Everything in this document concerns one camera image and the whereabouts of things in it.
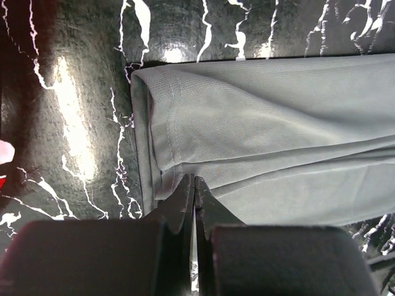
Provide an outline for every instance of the cloth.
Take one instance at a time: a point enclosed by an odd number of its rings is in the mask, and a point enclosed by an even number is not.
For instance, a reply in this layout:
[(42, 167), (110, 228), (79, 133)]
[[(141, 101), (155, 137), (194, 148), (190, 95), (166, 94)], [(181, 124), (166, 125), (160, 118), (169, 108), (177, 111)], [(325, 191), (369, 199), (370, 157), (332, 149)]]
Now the cloth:
[(135, 71), (144, 213), (202, 176), (247, 224), (344, 225), (395, 209), (395, 54)]

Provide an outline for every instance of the gray sleeve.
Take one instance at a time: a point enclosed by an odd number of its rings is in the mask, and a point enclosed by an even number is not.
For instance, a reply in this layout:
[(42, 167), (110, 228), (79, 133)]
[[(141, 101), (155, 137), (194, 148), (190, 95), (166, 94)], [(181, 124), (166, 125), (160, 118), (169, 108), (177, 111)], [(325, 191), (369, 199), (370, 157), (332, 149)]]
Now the gray sleeve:
[(395, 55), (133, 73), (144, 213), (186, 173), (249, 224), (342, 225), (395, 205)]

